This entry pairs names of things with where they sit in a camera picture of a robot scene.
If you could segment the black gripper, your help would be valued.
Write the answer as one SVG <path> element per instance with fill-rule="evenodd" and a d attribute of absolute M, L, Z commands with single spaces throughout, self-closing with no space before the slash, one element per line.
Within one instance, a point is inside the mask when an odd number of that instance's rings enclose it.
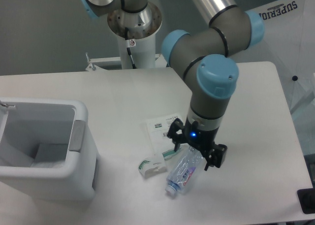
<path fill-rule="evenodd" d="M 167 137 L 172 139 L 174 151 L 178 151 L 180 145 L 185 143 L 199 150 L 206 156 L 204 170 L 207 171 L 209 167 L 220 168 L 225 160 L 227 146 L 215 143 L 218 130 L 218 126 L 205 129 L 198 120 L 188 118 L 184 126 L 183 122 L 176 118 L 170 125 Z"/>

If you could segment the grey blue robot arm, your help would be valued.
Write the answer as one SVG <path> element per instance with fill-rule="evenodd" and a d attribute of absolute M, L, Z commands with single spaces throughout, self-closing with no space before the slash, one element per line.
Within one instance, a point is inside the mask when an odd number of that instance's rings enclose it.
<path fill-rule="evenodd" d="M 206 160 L 206 167 L 220 167 L 227 147 L 216 144 L 239 69 L 230 58 L 259 43 L 264 22 L 253 11 L 243 12 L 234 0 L 192 0 L 207 23 L 205 31 L 191 35 L 175 30 L 163 40 L 161 52 L 192 92 L 187 119 L 176 119 L 167 136 L 175 148 L 187 143 Z M 148 0 L 81 0 L 93 18 L 106 15 L 119 42 L 123 69 L 155 66 L 155 34 L 161 12 Z"/>

